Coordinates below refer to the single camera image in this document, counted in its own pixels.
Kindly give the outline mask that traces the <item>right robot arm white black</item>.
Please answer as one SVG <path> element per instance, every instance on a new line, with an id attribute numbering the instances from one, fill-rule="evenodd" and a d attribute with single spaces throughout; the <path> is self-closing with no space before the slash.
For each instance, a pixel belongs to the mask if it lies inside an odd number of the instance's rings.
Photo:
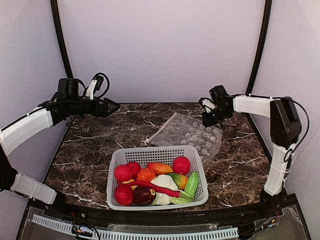
<path id="1" fill-rule="evenodd" d="M 262 116 L 270 120 L 272 159 L 269 174 L 261 190 L 257 215 L 264 217 L 276 211 L 282 201 L 283 188 L 290 172 L 294 150 L 302 132 L 302 124 L 295 103 L 290 97 L 229 95 L 223 85 L 210 91 L 210 97 L 202 97 L 199 104 L 204 109 L 202 123 L 205 127 L 221 124 L 233 113 Z"/>

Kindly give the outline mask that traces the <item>clear zip top bag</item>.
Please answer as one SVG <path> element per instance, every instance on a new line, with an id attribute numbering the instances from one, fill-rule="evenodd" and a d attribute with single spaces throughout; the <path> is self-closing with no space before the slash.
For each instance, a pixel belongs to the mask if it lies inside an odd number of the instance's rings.
<path id="1" fill-rule="evenodd" d="M 195 147 L 206 168 L 219 152 L 222 136 L 222 130 L 205 127 L 199 119 L 175 112 L 146 142 L 158 147 Z"/>

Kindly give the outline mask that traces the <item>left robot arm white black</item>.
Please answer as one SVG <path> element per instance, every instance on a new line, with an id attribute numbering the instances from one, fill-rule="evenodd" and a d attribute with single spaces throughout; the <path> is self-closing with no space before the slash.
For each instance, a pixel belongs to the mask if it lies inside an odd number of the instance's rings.
<path id="1" fill-rule="evenodd" d="M 22 144 L 35 135 L 67 118 L 77 115 L 91 115 L 106 118 L 120 108 L 120 105 L 105 98 L 107 89 L 99 96 L 103 82 L 110 86 L 110 80 L 104 73 L 93 76 L 89 86 L 79 93 L 84 83 L 78 78 L 61 78 L 56 93 L 50 100 L 39 104 L 31 112 L 3 127 L 0 130 L 0 189 L 18 193 L 29 199 L 53 205 L 61 197 L 55 189 L 26 176 L 10 164 L 8 157 Z"/>

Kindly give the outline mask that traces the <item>red chili pepper toy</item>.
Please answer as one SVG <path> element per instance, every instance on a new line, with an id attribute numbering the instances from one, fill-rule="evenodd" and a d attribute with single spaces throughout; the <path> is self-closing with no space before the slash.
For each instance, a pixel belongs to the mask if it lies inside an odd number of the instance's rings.
<path id="1" fill-rule="evenodd" d="M 166 194 L 170 197 L 176 197 L 176 198 L 179 198 L 181 195 L 181 192 L 179 190 L 171 190 L 169 188 L 157 186 L 157 185 L 150 183 L 150 182 L 147 182 L 147 181 L 135 180 L 135 181 L 132 181 L 129 183 L 118 182 L 118 185 L 119 186 L 124 185 L 124 186 L 128 186 L 128 187 L 132 187 L 132 186 L 151 187 L 158 193 Z"/>

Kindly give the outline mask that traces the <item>white cauliflower toy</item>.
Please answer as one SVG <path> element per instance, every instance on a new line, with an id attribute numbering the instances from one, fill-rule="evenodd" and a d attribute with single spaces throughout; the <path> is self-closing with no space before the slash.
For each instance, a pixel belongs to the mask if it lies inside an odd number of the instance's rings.
<path id="1" fill-rule="evenodd" d="M 159 187 L 165 187 L 171 190 L 178 190 L 178 186 L 175 184 L 173 179 L 166 174 L 158 175 L 150 183 Z M 164 193 L 156 192 L 156 198 L 151 204 L 152 206 L 165 206 L 171 203 L 170 196 Z"/>

